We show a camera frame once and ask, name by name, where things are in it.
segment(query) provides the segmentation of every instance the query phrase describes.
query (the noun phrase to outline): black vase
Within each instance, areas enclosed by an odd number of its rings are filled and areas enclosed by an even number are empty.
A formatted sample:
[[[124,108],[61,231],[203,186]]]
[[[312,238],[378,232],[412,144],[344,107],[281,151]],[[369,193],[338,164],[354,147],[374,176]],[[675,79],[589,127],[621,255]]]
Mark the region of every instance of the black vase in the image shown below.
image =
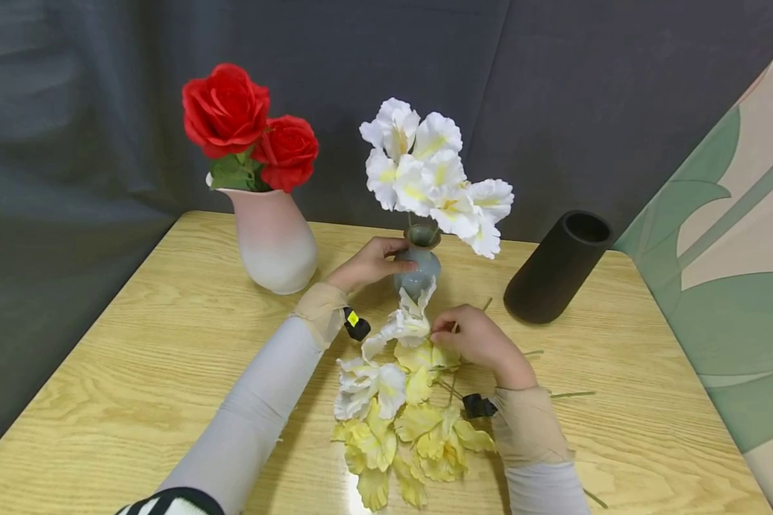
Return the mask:
[[[565,213],[507,284],[507,310],[532,324],[558,318],[612,239],[609,224],[592,212]]]

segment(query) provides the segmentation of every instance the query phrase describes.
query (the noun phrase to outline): white flower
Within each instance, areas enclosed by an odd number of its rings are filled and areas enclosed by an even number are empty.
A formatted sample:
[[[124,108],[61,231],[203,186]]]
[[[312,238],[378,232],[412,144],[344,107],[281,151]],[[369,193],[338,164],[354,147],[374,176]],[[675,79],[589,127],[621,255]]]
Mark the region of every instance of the white flower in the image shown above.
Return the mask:
[[[396,416],[407,401],[407,375],[395,363],[378,366],[361,358],[348,362],[338,359],[341,368],[340,391],[334,401],[334,416],[339,421],[363,418],[372,397],[381,406],[379,416],[385,421]]]
[[[463,238],[475,251],[475,254],[483,255],[489,259],[495,259],[495,255],[501,251],[501,233],[495,228],[488,217],[479,218],[478,232],[473,237]]]
[[[409,298],[404,288],[401,288],[399,291],[401,302],[399,302],[398,309],[392,311],[381,330],[376,335],[367,338],[361,346],[361,353],[363,353],[366,363],[371,363],[372,358],[375,358],[387,346],[387,342],[396,340],[396,338],[401,345],[410,348],[418,347],[426,340],[432,328],[424,312],[429,304],[429,299],[435,293],[435,288],[435,278],[433,278],[429,288],[421,292],[417,304]]]
[[[398,196],[395,181],[398,169],[394,161],[388,158],[381,148],[374,148],[366,159],[366,188],[375,194],[383,210],[395,210]]]
[[[439,223],[443,220],[442,231],[458,237],[478,231],[472,202],[461,188],[467,175],[457,153],[442,150],[427,161],[404,156],[398,170],[398,205],[420,217],[431,216]],[[471,222],[463,219],[468,215]]]
[[[440,113],[429,113],[418,126],[412,155],[416,159],[429,159],[440,150],[461,152],[461,129],[452,120]]]
[[[396,98],[381,104],[375,120],[360,126],[361,137],[375,148],[384,148],[392,161],[398,162],[415,141],[421,117],[406,102]]]
[[[510,214],[512,200],[515,199],[512,186],[501,179],[487,179],[471,184],[467,186],[467,195],[492,224],[500,222]]]
[[[401,157],[395,182],[398,211],[412,211],[420,217],[429,216],[433,204],[429,198],[429,190],[424,188],[424,167],[423,161],[418,161],[409,154]]]

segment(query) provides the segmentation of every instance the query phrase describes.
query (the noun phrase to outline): vase neck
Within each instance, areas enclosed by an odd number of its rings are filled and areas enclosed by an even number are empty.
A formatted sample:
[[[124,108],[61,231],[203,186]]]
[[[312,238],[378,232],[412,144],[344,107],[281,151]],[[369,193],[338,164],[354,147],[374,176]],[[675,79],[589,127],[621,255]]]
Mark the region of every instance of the vase neck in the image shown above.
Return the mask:
[[[404,231],[404,238],[413,249],[429,252],[441,243],[441,232],[434,227],[416,223]]]

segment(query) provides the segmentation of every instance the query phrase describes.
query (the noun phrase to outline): hand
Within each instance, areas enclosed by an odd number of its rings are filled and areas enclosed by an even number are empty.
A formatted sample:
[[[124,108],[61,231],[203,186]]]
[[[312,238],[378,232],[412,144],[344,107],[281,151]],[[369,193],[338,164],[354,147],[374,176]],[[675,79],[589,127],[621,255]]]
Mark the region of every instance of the hand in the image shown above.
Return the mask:
[[[407,249],[403,238],[372,238],[349,260],[340,265],[326,278],[326,282],[345,293],[376,283],[388,275],[418,270],[415,261],[390,261],[387,257]]]
[[[432,340],[435,345],[458,352],[471,363],[489,368],[500,388],[526,390],[538,386],[533,367],[515,343],[484,311],[473,305],[459,305],[437,316]]]

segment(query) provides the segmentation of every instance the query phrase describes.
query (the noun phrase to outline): right hand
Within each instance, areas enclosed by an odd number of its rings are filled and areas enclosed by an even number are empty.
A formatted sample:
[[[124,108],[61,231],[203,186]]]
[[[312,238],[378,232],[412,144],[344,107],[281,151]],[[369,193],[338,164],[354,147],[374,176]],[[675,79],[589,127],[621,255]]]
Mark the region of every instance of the right hand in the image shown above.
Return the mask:
[[[451,332],[456,325],[456,332]],[[526,390],[538,386],[535,371],[521,350],[484,311],[473,305],[458,305],[441,313],[433,322],[432,332],[435,345],[489,368],[500,388]]]

